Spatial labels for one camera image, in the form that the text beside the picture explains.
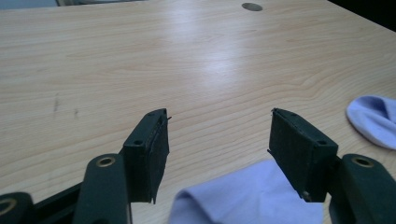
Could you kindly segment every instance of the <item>light purple cloth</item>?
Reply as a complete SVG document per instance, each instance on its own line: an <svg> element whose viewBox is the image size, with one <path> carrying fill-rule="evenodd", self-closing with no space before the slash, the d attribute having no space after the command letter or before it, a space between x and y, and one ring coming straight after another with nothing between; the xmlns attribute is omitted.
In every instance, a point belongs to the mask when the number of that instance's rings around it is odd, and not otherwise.
<svg viewBox="0 0 396 224"><path fill-rule="evenodd" d="M273 160L183 189L170 224L321 224L321 203L300 199Z"/></svg>
<svg viewBox="0 0 396 224"><path fill-rule="evenodd" d="M350 103L346 115L367 139L381 147L396 149L396 100L361 96Z"/></svg>

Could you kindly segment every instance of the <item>cloth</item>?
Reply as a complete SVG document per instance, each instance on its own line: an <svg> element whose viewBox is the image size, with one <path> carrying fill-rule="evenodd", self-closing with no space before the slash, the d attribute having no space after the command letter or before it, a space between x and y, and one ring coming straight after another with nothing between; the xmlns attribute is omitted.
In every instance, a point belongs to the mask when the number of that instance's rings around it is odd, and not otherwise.
<svg viewBox="0 0 396 224"><path fill-rule="evenodd" d="M350 103L346 115L364 137L381 147L396 149L396 100L361 96Z"/></svg>
<svg viewBox="0 0 396 224"><path fill-rule="evenodd" d="M274 160L183 189L170 224L321 224L322 203L300 199Z"/></svg>

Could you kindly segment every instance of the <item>blue cloth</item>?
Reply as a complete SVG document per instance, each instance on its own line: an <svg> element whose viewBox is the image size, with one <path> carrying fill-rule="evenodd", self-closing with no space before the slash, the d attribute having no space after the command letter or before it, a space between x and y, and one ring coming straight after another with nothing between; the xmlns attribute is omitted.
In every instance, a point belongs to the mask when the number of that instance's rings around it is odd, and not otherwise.
<svg viewBox="0 0 396 224"><path fill-rule="evenodd" d="M262 161L175 198L170 224L321 224L321 203L300 199L274 160Z"/></svg>
<svg viewBox="0 0 396 224"><path fill-rule="evenodd" d="M350 103L346 115L364 137L381 147L396 149L396 100L361 96Z"/></svg>

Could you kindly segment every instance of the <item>napkin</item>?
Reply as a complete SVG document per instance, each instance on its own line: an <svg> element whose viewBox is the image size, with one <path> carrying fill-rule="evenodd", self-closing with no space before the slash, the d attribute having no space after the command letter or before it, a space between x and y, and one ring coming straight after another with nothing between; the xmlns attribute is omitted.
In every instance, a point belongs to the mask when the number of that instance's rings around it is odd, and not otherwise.
<svg viewBox="0 0 396 224"><path fill-rule="evenodd" d="M170 224L319 224L322 204L300 199L274 160L183 189Z"/></svg>
<svg viewBox="0 0 396 224"><path fill-rule="evenodd" d="M364 137L381 147L396 149L396 100L361 96L350 103L346 115Z"/></svg>

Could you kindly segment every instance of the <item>wood grain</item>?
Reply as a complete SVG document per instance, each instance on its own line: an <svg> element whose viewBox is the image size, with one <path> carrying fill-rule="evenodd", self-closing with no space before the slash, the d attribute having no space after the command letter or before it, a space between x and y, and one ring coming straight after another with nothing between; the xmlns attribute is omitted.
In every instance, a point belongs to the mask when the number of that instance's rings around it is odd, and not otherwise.
<svg viewBox="0 0 396 224"><path fill-rule="evenodd" d="M173 117L171 154L157 204L133 203L135 223L166 223L179 190L270 159L273 107L396 177L396 152L345 115L360 95L396 98L396 34L326 1L243 3L0 11L0 194L38 202L76 184L161 107Z"/></svg>

